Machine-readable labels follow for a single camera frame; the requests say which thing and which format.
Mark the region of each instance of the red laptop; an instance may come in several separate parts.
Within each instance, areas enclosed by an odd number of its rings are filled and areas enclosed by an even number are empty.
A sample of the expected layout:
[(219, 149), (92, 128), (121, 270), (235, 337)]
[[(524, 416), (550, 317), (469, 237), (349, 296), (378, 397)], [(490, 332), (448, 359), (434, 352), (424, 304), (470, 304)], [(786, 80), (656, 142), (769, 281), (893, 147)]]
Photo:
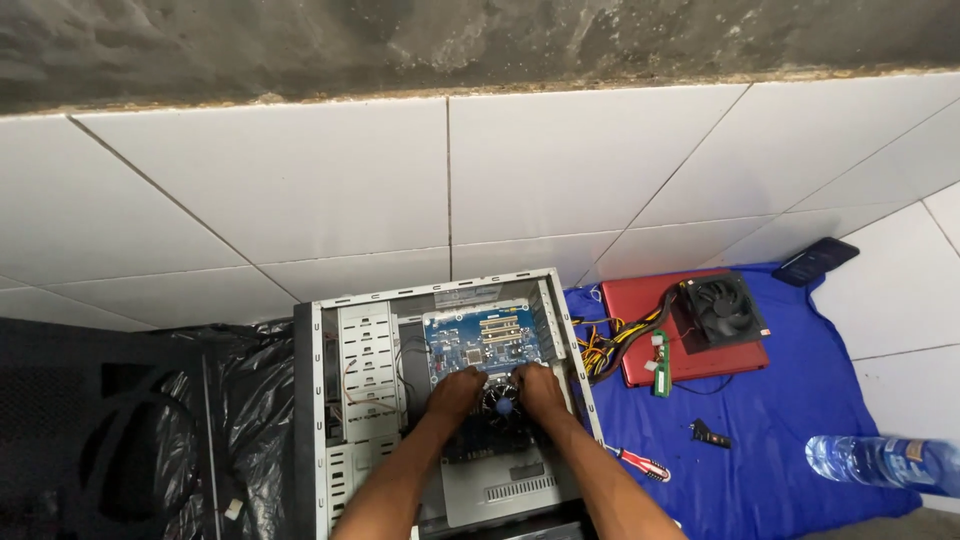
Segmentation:
[[(626, 322), (634, 321), (657, 307), (663, 291), (670, 285), (687, 278), (709, 276), (727, 272), (723, 269), (697, 270), (602, 282), (604, 302), (610, 317), (619, 317)], [(673, 316), (661, 327), (668, 339), (677, 339), (677, 325)], [(640, 337), (623, 356), (623, 380), (627, 386), (649, 386), (654, 383), (654, 374), (644, 368), (647, 360), (653, 359), (653, 346), (646, 337)], [(763, 369), (770, 365), (767, 352), (759, 341), (713, 349), (696, 355), (688, 355), (678, 340), (670, 347), (670, 376), (674, 381), (701, 379), (716, 375), (729, 375)]]

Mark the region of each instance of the forearm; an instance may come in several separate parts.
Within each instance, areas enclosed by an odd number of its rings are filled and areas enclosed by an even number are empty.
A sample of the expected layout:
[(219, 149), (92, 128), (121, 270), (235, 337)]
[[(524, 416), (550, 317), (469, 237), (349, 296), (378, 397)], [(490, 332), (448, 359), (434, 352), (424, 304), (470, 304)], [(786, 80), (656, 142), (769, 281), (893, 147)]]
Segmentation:
[(332, 538), (409, 538), (426, 475), (454, 429), (443, 417), (423, 416), (350, 499)]
[(600, 538), (685, 538), (672, 519), (570, 414), (543, 423), (573, 471)]

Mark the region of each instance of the human arm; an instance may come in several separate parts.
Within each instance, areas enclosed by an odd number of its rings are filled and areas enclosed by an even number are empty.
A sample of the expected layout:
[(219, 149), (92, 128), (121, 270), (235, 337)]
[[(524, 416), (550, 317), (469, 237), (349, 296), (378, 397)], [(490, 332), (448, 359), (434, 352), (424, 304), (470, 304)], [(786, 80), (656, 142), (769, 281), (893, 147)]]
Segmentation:
[(521, 404), (550, 436), (573, 471), (600, 538), (686, 538), (633, 477), (566, 410), (560, 382), (551, 369), (531, 363), (517, 368), (513, 377), (520, 389)]
[(332, 540), (406, 540), (427, 473), (440, 449), (476, 405), (487, 374), (473, 366), (445, 377), (417, 427), (350, 499)]

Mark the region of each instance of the tiled wall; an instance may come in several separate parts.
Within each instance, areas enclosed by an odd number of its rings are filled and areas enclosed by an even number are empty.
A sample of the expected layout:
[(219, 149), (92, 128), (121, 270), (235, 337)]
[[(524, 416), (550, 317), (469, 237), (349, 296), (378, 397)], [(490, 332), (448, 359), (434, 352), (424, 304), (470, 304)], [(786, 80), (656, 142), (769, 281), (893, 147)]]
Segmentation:
[(958, 98), (948, 73), (4, 118), (0, 316), (247, 323), (777, 259), (960, 179)]
[[(945, 134), (956, 148), (957, 130)], [(844, 240), (860, 255), (813, 299), (843, 335), (877, 427), (960, 441), (960, 184)], [(960, 512), (957, 499), (924, 504)]]

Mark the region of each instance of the screwdriver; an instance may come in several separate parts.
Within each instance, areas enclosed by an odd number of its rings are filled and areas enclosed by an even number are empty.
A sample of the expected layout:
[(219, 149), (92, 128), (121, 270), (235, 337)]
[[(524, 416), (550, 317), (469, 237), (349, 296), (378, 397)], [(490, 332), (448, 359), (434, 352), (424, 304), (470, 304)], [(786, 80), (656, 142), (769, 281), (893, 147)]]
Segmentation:
[(617, 459), (622, 459), (634, 467), (637, 467), (637, 469), (646, 475), (647, 478), (661, 482), (670, 481), (670, 471), (653, 459), (647, 459), (646, 457), (641, 457), (633, 452), (627, 452), (627, 450), (623, 448), (614, 448), (607, 444), (603, 446), (607, 450), (613, 452)]

